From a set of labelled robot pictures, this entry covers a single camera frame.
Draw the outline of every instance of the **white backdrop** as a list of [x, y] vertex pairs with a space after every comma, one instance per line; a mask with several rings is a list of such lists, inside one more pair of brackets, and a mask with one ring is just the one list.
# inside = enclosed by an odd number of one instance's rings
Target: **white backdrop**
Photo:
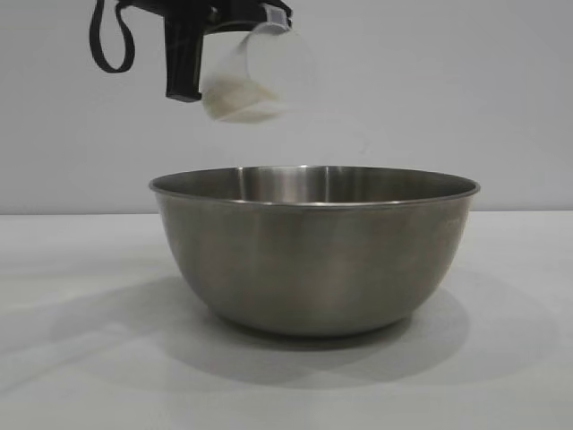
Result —
[[[125, 13], [133, 70], [101, 72], [94, 3], [0, 5], [1, 213], [154, 211], [154, 176], [325, 163], [469, 176], [482, 210], [573, 209], [571, 0], [289, 0], [321, 103], [258, 127], [164, 98], [163, 28], [149, 13]], [[119, 60], [112, 3], [104, 41]], [[209, 36], [205, 66], [239, 37]]]

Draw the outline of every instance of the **stainless steel bowl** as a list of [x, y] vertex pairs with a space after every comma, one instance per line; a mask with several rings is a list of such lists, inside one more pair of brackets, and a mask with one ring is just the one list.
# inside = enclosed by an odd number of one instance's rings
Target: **stainless steel bowl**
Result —
[[216, 314], [339, 336], [409, 316], [438, 287], [479, 185], [354, 167], [224, 168], [151, 183], [177, 264]]

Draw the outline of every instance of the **white powder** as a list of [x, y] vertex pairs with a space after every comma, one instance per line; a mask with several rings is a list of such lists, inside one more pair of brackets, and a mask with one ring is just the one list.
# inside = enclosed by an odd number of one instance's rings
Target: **white powder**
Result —
[[209, 116], [228, 123], [256, 124], [287, 110], [277, 94], [250, 80], [218, 77], [203, 93]]

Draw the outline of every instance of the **bowl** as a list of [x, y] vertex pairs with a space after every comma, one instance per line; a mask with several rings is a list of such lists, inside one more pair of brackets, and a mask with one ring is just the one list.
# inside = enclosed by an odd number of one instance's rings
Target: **bowl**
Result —
[[345, 336], [409, 316], [439, 286], [479, 185], [345, 166], [221, 168], [153, 180], [197, 296], [262, 331]]

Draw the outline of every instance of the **bowl rim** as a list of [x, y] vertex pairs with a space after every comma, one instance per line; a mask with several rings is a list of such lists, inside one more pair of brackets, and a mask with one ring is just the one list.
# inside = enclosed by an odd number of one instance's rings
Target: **bowl rim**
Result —
[[[201, 172], [214, 172], [222, 170], [241, 170], [241, 169], [263, 169], [263, 168], [363, 168], [372, 170], [393, 170], [400, 172], [411, 172], [420, 174], [430, 174], [448, 177], [457, 181], [467, 182], [471, 185], [471, 189], [463, 193], [455, 193], [450, 195], [442, 195], [439, 197], [430, 197], [424, 199], [411, 199], [411, 200], [395, 200], [395, 201], [381, 201], [381, 202], [260, 202], [253, 200], [241, 200], [241, 199], [221, 199], [218, 197], [209, 197], [204, 195], [188, 194], [188, 193], [178, 193], [176, 191], [168, 191], [158, 186], [158, 182], [169, 179], [174, 176], [188, 175]], [[241, 206], [263, 206], [263, 207], [287, 207], [287, 208], [315, 208], [315, 209], [345, 209], [345, 208], [391, 208], [396, 206], [409, 206], [416, 204], [429, 204], [429, 203], [439, 203], [448, 202], [452, 200], [460, 200], [466, 197], [470, 197], [481, 191], [482, 187], [479, 183], [473, 179], [469, 179], [464, 176], [451, 175], [448, 173], [435, 172], [431, 170], [421, 170], [412, 168], [385, 168], [385, 167], [374, 167], [374, 166], [348, 166], [348, 165], [268, 165], [268, 166], [245, 166], [245, 167], [230, 167], [230, 168], [204, 168], [198, 170], [189, 170], [176, 172], [169, 175], [158, 176], [152, 179], [149, 183], [149, 188], [156, 194], [166, 195], [170, 197], [175, 197], [183, 200], [197, 201], [197, 202], [216, 202], [216, 203], [227, 203]]]

